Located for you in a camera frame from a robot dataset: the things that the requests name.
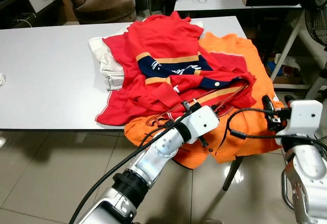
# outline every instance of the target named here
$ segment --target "white table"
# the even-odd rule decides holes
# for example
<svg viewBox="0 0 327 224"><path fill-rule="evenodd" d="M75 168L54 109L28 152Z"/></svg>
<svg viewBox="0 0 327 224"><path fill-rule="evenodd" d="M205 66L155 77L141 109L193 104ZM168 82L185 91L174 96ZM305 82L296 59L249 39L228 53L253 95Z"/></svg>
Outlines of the white table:
<svg viewBox="0 0 327 224"><path fill-rule="evenodd" d="M246 38L235 16L199 18L205 31ZM0 130L122 129L95 122L108 92L88 40L128 23L0 30Z"/></svg>
<svg viewBox="0 0 327 224"><path fill-rule="evenodd" d="M233 9L267 9L267 8L300 8L296 6L245 6L242 0L178 0L175 11L207 11Z"/></svg>

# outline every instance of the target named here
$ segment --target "brown armchair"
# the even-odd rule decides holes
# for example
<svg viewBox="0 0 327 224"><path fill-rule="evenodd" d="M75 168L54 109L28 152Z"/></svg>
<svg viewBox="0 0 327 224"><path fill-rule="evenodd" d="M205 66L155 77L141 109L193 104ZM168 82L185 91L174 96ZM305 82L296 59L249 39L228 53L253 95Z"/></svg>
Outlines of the brown armchair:
<svg viewBox="0 0 327 224"><path fill-rule="evenodd" d="M80 24L135 21L135 0L71 0Z"/></svg>

